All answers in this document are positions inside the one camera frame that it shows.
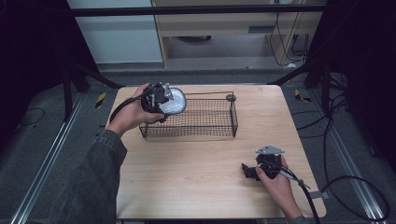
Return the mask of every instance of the sleeve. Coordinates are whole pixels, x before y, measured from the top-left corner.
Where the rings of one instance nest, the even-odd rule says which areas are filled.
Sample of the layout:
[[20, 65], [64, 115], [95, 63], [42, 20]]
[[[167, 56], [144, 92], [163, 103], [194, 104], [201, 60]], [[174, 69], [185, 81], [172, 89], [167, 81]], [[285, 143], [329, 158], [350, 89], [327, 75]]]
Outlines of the sleeve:
[[120, 167], [127, 149], [104, 130], [51, 207], [49, 223], [116, 223]]
[[288, 224], [308, 224], [308, 221], [305, 217], [297, 217], [292, 221], [288, 222]]

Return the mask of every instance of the wire basket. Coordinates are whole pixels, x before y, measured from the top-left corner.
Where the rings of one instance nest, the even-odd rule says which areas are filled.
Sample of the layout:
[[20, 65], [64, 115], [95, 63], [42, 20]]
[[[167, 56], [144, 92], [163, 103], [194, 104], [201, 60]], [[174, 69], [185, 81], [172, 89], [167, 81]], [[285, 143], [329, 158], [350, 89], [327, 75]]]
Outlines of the wire basket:
[[187, 106], [183, 113], [171, 115], [163, 122], [142, 123], [144, 138], [185, 135], [236, 136], [238, 121], [232, 91], [185, 93]]

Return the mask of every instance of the horizontal black bar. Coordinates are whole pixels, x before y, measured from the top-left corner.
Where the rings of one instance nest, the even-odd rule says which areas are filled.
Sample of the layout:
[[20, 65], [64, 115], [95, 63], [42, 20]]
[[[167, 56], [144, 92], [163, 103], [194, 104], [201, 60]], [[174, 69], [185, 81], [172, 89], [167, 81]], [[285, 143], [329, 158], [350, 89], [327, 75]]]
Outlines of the horizontal black bar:
[[72, 14], [75, 17], [142, 16], [175, 14], [214, 13], [258, 13], [258, 12], [314, 12], [325, 11], [325, 4], [310, 5], [249, 5], [249, 6], [201, 6], [201, 7], [117, 7], [117, 8], [75, 8], [55, 13]]

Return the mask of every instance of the person's left hand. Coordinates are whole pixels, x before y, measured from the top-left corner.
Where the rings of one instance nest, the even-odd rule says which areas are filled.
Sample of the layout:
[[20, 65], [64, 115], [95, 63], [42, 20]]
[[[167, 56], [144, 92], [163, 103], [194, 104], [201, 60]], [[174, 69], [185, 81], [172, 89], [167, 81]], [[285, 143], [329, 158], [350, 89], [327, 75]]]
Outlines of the person's left hand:
[[[140, 86], [134, 92], [134, 95], [132, 97], [139, 96], [148, 86], [148, 83]], [[143, 122], [159, 119], [163, 119], [163, 114], [149, 113], [144, 111], [140, 104], [140, 100], [136, 100], [126, 105], [106, 128], [117, 133], [119, 136], [122, 136], [128, 130], [137, 127]]]

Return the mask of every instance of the gray carpet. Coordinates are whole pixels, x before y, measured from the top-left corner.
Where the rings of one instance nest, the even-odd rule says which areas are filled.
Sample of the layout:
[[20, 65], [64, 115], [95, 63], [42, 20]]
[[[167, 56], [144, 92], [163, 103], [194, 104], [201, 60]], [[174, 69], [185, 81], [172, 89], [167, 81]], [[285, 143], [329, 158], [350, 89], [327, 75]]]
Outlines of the gray carpet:
[[[230, 83], [266, 83], [278, 77], [286, 75], [286, 70], [215, 70], [215, 71], [174, 71], [174, 72], [139, 72], [133, 74], [105, 74], [109, 79], [125, 85], [141, 85], [146, 82], [170, 82], [172, 84], [230, 84]], [[294, 90], [298, 89], [304, 96], [311, 97], [318, 90], [305, 91], [302, 85], [304, 76], [297, 77], [285, 84], [282, 90], [285, 94], [290, 113], [296, 127], [318, 119], [320, 114], [315, 103], [307, 103], [294, 97]], [[102, 85], [89, 79], [92, 87], [88, 93], [84, 93], [84, 100], [78, 113], [77, 120], [64, 143], [56, 163], [54, 164], [48, 180], [42, 189], [35, 206], [29, 216], [30, 219], [45, 219], [50, 210], [53, 198], [61, 186], [65, 184], [67, 173], [75, 167], [87, 146], [95, 136], [103, 130], [110, 108], [116, 97], [117, 90]], [[94, 108], [98, 95], [105, 91], [106, 99], [100, 108]], [[57, 86], [44, 91], [35, 97], [31, 108], [41, 108], [45, 111], [41, 119], [41, 110], [29, 110], [26, 112], [24, 123], [33, 123], [21, 126], [13, 136], [9, 144], [12, 153], [1, 160], [0, 170], [0, 219], [10, 219], [21, 200], [35, 178], [41, 162], [44, 160], [51, 143], [59, 131], [63, 118], [63, 89]], [[341, 107], [333, 114], [333, 128], [342, 136], [343, 142], [353, 161], [357, 163], [365, 179], [374, 183], [390, 203], [395, 207], [396, 199], [393, 191], [396, 189], [396, 174], [388, 164], [380, 158], [370, 156], [367, 143], [349, 112], [347, 106]], [[299, 131], [314, 176], [319, 187], [326, 183], [323, 167], [323, 136], [313, 137], [324, 133], [325, 123], [318, 124]], [[333, 179], [345, 175], [346, 171], [340, 161], [338, 153], [334, 150], [333, 143], [327, 141], [327, 170], [329, 178]], [[333, 186], [333, 191], [353, 209], [365, 216], [359, 198], [355, 193], [350, 181], [342, 181]], [[338, 203], [331, 194], [330, 199], [325, 200], [327, 216], [322, 218], [322, 223], [370, 223], [348, 212]], [[249, 220], [217, 220], [218, 223], [244, 223]], [[396, 223], [396, 213], [392, 210], [388, 219], [389, 223]], [[269, 223], [285, 223], [282, 219], [270, 219]]]

